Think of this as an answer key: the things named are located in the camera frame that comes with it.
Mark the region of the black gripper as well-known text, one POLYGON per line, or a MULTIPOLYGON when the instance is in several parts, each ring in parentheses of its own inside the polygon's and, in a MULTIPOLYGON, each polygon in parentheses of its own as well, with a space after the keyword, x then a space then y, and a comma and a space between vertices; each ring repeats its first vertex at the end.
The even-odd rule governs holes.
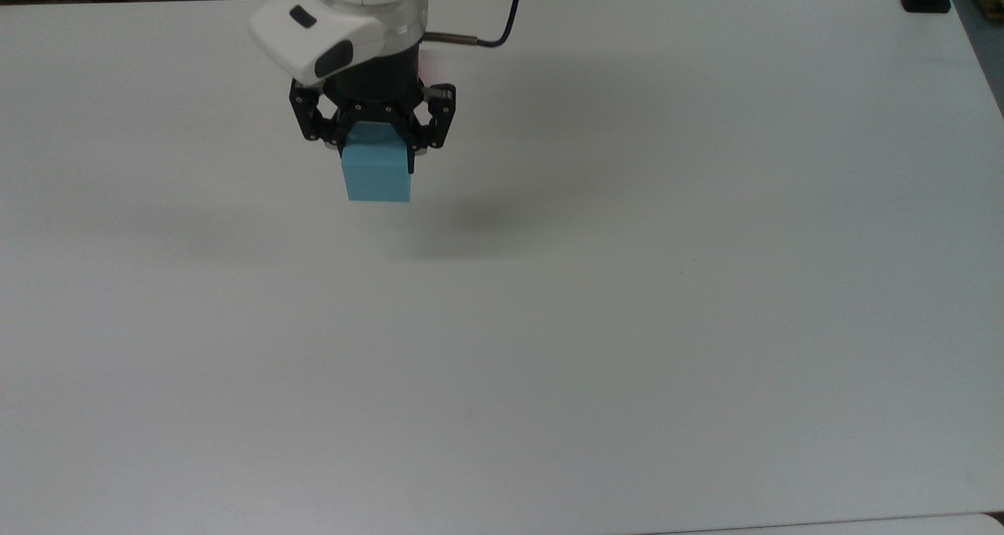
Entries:
POLYGON ((445 144, 457 109, 457 88, 444 82, 426 86, 419 75, 420 45, 338 71, 319 87, 292 78, 288 100, 304 140, 320 141, 344 151, 351 117, 380 120, 387 111, 404 117, 409 152, 439 149, 445 144), (336 105, 329 116, 320 103, 336 105))

